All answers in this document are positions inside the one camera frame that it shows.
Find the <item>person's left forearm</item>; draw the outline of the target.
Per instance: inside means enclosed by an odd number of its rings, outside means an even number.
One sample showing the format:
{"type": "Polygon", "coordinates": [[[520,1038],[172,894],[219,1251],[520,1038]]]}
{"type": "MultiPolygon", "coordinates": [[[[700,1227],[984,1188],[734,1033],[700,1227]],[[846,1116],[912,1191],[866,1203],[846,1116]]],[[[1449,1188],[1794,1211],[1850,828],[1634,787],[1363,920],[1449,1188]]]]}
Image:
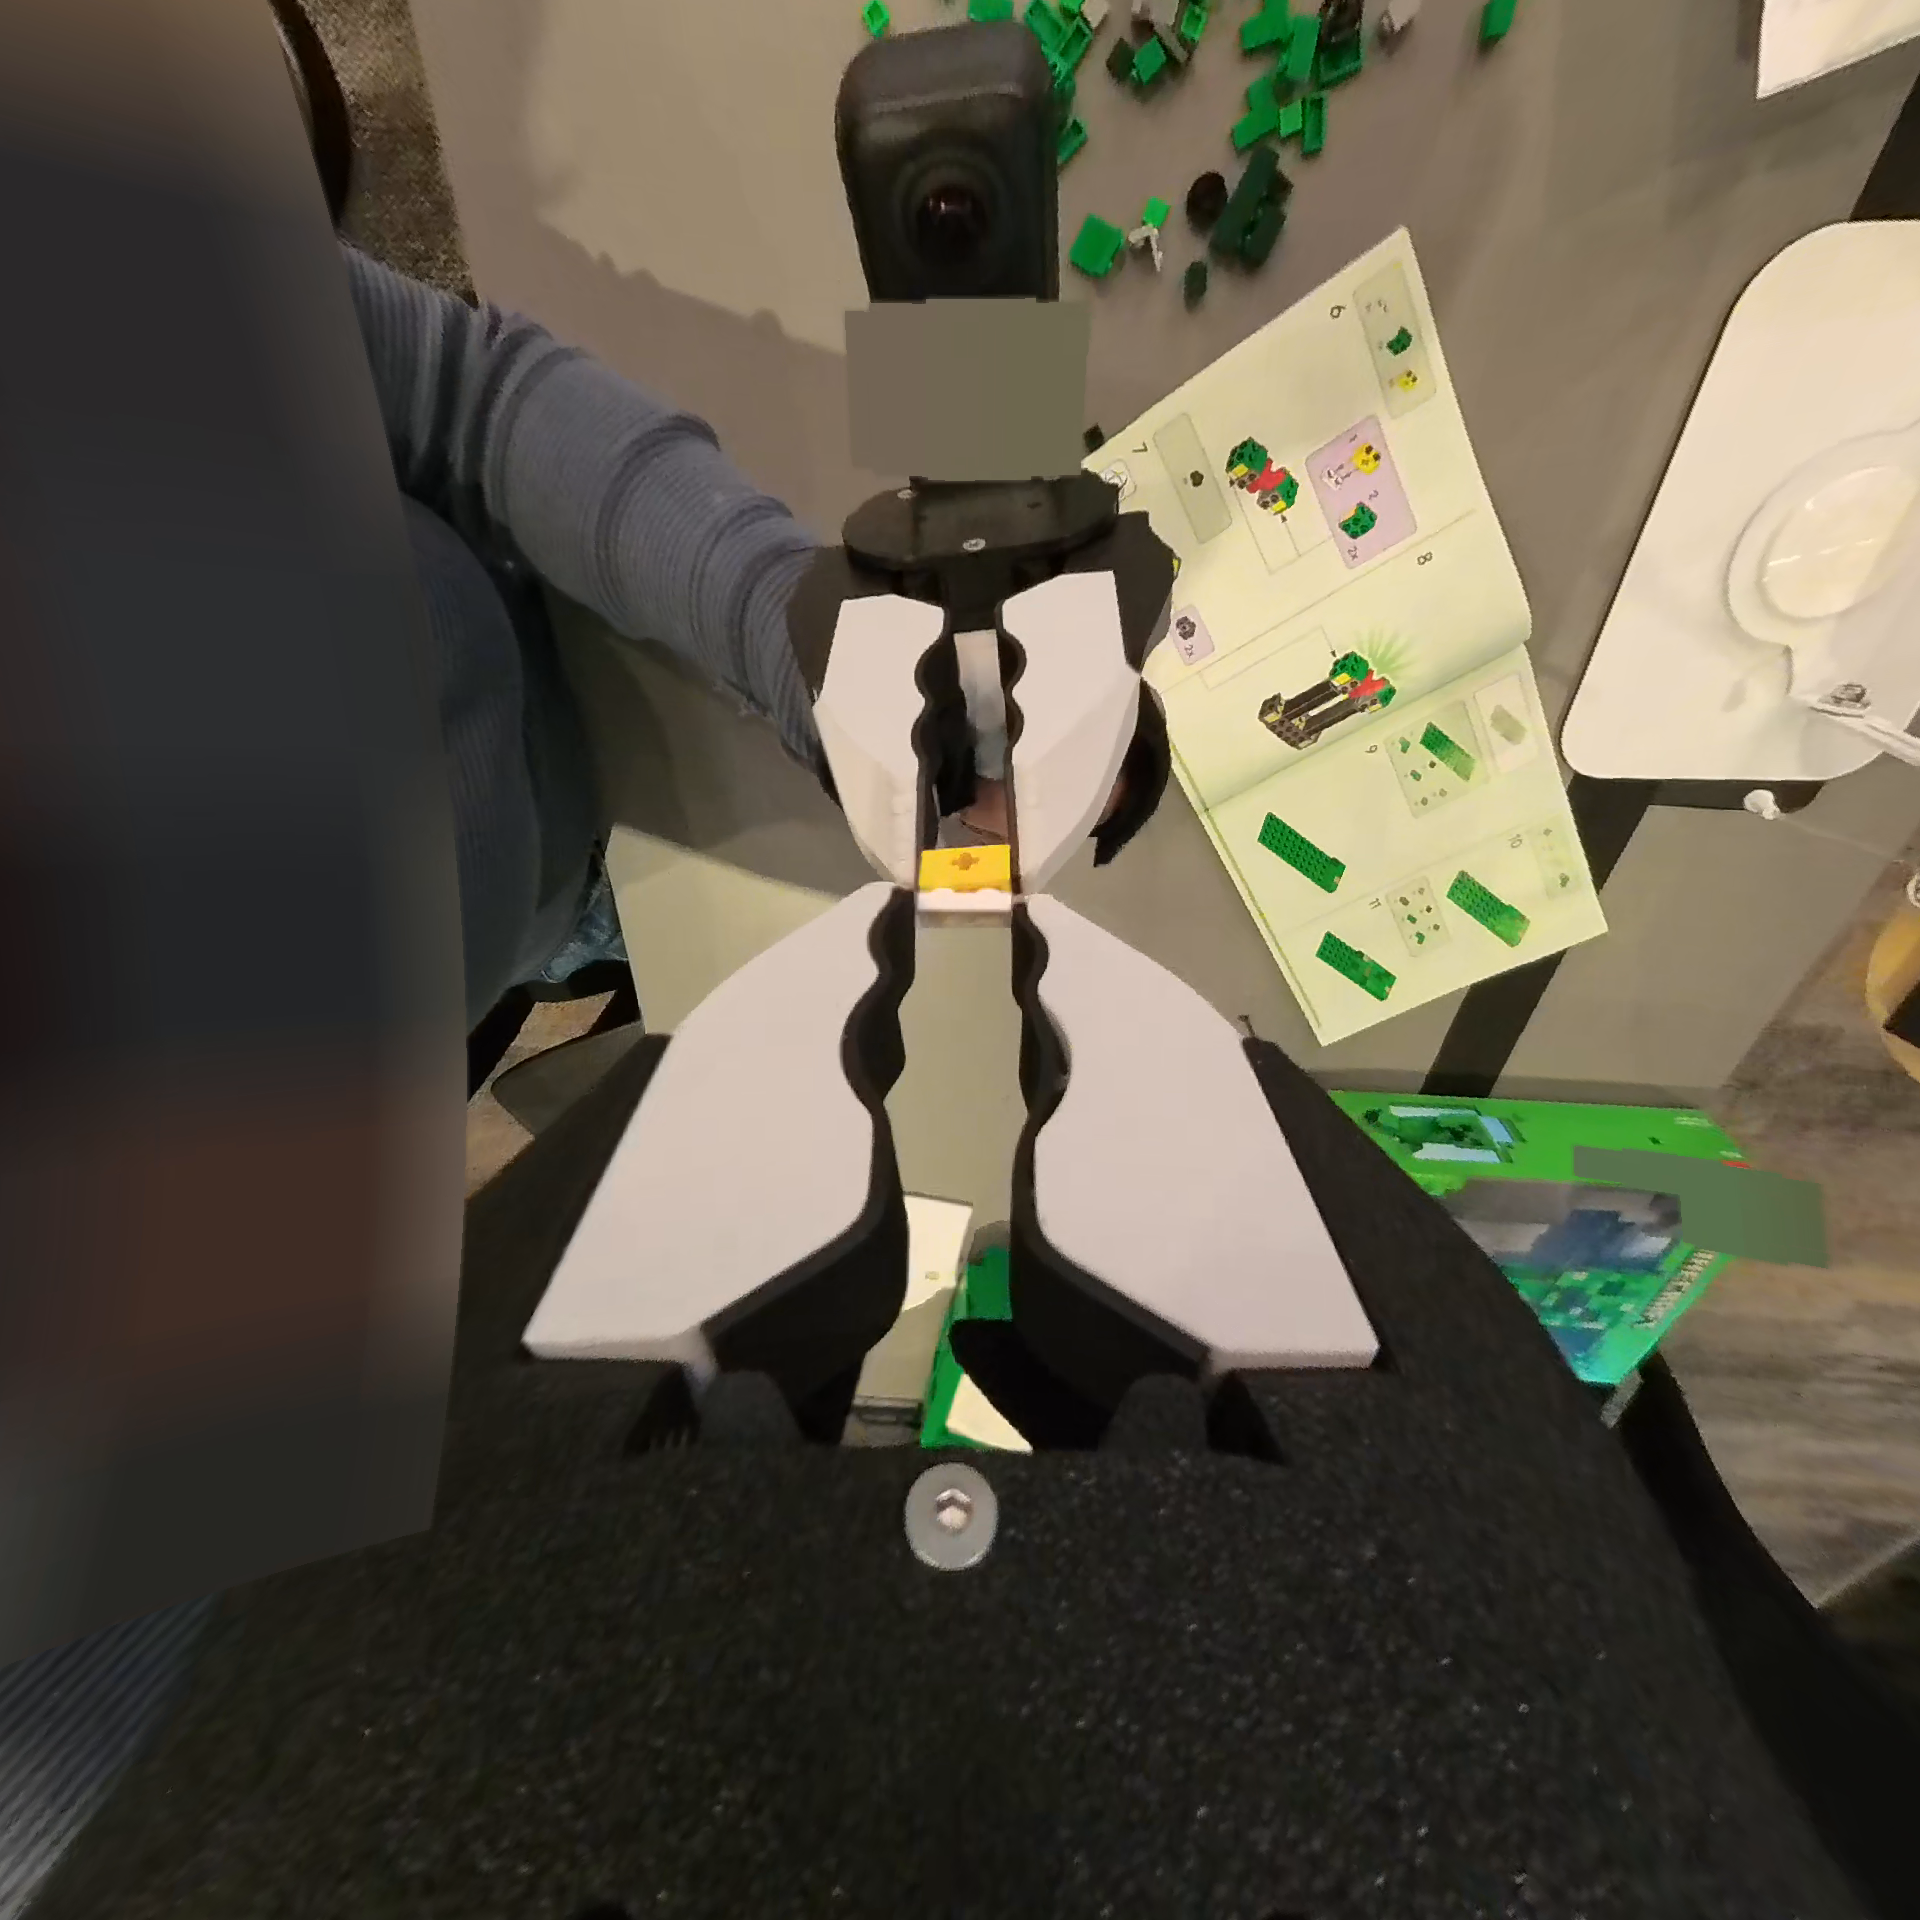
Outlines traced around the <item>person's left forearm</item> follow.
{"type": "Polygon", "coordinates": [[[352,243],[343,267],[402,494],[484,561],[682,660],[819,776],[786,628],[819,546],[732,466],[712,427],[539,324],[352,243]]]}

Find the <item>grey desk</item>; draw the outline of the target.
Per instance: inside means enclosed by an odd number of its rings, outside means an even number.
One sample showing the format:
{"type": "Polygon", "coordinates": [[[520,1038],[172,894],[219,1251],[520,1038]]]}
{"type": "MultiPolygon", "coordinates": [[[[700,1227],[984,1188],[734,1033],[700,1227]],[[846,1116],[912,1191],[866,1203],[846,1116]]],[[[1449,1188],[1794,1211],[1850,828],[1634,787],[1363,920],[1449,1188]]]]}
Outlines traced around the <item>grey desk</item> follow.
{"type": "MultiPolygon", "coordinates": [[[[1756,103],[1747,3],[1526,3],[1486,54],[1474,17],[1426,3],[1337,93],[1262,274],[1194,316],[1150,274],[1063,290],[1097,306],[1086,414],[1113,433],[1407,230],[1560,707],[1736,294],[1853,208],[1917,54],[1756,103]]],[[[836,541],[883,486],[849,454],[839,347],[862,301],[830,134],[856,3],[414,3],[414,28],[480,294],[709,420],[836,541]]],[[[1917,778],[1882,764],[1792,824],[1652,808],[1606,937],[1500,1040],[1452,996],[1319,1050],[1179,794],[1063,894],[1327,1086],[1503,1053],[1520,1093],[1687,1103],[1736,1078],[1914,838],[1917,778]]]]}

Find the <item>green printed box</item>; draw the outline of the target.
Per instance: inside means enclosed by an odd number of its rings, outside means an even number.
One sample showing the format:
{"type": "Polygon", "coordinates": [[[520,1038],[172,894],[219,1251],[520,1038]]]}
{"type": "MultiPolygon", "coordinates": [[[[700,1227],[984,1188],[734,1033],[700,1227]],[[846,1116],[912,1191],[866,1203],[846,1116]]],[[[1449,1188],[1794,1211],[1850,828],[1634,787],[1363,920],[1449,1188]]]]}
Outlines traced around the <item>green printed box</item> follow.
{"type": "Polygon", "coordinates": [[[1666,1188],[1577,1177],[1577,1153],[1652,1153],[1742,1170],[1694,1108],[1330,1093],[1500,1266],[1573,1377],[1613,1390],[1730,1263],[1683,1234],[1666,1188]]]}

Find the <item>person's torso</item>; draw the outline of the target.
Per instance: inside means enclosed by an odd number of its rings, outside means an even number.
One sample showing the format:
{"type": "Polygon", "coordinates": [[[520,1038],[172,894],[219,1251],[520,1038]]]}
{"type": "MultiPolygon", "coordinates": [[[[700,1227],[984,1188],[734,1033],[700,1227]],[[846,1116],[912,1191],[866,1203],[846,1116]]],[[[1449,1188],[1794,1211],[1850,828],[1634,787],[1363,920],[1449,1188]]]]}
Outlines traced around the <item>person's torso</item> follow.
{"type": "Polygon", "coordinates": [[[460,870],[466,1020],[507,990],[626,961],[579,710],[544,594],[402,498],[422,593],[460,870]]]}

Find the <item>white paper sheet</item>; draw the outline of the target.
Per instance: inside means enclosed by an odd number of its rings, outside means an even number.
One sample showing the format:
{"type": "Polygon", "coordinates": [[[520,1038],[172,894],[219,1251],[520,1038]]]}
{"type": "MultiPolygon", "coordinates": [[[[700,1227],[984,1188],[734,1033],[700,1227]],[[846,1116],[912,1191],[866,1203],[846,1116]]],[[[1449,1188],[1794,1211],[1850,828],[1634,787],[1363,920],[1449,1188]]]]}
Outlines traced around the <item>white paper sheet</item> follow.
{"type": "Polygon", "coordinates": [[[1917,37],[1917,3],[1760,3],[1756,101],[1917,37]]]}

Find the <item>grey office chair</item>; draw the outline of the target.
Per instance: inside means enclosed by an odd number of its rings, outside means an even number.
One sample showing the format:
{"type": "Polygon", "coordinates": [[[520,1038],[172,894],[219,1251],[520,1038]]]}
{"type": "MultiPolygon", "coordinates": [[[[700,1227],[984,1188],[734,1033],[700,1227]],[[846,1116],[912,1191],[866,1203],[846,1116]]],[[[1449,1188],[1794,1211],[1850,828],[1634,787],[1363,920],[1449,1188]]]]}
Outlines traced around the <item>grey office chair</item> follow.
{"type": "Polygon", "coordinates": [[[337,236],[476,304],[412,3],[270,3],[337,236]]]}

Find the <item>white plastic tray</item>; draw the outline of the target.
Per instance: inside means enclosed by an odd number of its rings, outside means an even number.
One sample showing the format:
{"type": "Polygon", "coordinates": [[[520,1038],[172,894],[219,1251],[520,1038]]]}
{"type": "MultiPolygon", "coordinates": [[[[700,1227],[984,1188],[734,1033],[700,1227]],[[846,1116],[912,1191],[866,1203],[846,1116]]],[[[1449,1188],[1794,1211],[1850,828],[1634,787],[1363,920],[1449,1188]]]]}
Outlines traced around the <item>white plastic tray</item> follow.
{"type": "Polygon", "coordinates": [[[1742,290],[1563,724],[1593,781],[1917,767],[1917,220],[1742,290]]]}

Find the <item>brick instruction booklet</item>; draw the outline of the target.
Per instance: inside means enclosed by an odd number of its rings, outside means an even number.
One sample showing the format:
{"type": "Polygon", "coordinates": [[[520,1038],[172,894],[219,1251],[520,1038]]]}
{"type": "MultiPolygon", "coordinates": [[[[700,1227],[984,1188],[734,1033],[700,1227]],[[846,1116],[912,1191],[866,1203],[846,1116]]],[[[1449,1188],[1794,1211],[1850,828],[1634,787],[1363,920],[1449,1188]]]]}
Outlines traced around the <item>brick instruction booklet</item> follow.
{"type": "Polygon", "coordinates": [[[1173,778],[1316,1043],[1606,936],[1406,230],[1086,458],[1173,551],[1173,778]]]}

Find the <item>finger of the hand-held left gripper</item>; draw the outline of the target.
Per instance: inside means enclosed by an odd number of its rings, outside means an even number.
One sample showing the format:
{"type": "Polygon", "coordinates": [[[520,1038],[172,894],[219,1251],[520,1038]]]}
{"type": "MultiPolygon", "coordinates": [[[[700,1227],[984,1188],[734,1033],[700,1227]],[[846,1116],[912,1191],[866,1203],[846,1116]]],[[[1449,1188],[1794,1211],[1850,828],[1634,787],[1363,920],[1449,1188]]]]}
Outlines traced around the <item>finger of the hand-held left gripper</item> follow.
{"type": "Polygon", "coordinates": [[[946,611],[903,594],[839,603],[814,724],[852,841],[869,866],[917,888],[923,866],[923,663],[946,641],[946,611]]]}
{"type": "Polygon", "coordinates": [[[993,617],[1014,888],[1049,888],[1082,847],[1116,853],[1142,778],[1142,680],[1113,576],[1056,576],[993,617]]]}

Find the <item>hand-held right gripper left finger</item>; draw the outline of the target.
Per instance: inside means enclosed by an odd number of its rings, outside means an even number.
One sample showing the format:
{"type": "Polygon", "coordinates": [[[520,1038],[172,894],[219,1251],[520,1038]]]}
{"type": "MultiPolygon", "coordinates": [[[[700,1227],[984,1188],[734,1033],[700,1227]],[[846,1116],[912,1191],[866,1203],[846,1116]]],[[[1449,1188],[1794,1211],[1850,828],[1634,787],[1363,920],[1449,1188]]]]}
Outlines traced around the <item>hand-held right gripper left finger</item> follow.
{"type": "Polygon", "coordinates": [[[693,1400],[757,1376],[843,1441],[893,1328],[912,1228],[884,1098],[917,900],[869,883],[726,977],[664,1040],[520,1346],[659,1363],[693,1400]]]}

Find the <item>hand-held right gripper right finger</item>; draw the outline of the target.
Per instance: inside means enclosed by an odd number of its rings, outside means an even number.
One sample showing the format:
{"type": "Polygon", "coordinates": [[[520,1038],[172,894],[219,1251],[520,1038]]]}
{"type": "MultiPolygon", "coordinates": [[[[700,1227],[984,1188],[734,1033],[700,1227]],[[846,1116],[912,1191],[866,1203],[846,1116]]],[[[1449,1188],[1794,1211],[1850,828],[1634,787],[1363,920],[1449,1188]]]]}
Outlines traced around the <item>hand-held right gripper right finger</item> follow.
{"type": "Polygon", "coordinates": [[[1142,1380],[1364,1376],[1374,1328],[1249,1040],[1059,900],[1012,911],[1023,1120],[1007,1426],[1093,1443],[1142,1380]]]}

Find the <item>pile of green bricks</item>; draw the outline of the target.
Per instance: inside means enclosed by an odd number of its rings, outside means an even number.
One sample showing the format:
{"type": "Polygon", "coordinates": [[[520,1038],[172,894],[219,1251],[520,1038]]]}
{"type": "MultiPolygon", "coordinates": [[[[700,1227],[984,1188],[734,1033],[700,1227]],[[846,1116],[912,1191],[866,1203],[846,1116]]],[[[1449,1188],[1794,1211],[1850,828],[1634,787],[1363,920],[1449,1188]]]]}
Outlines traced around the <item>pile of green bricks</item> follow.
{"type": "Polygon", "coordinates": [[[1103,284],[1129,261],[1173,267],[1179,301],[1250,278],[1292,233],[1312,258],[1402,226],[1466,73],[1493,66],[1520,3],[947,3],[939,27],[859,3],[866,47],[833,97],[833,157],[866,290],[904,301],[1052,301],[1059,271],[1103,284]],[[1146,110],[1156,157],[1173,107],[1227,64],[1224,133],[1133,208],[1059,216],[1086,154],[1090,74],[1146,110]],[[1186,217],[1197,176],[1227,204],[1209,233],[1186,217]]]}

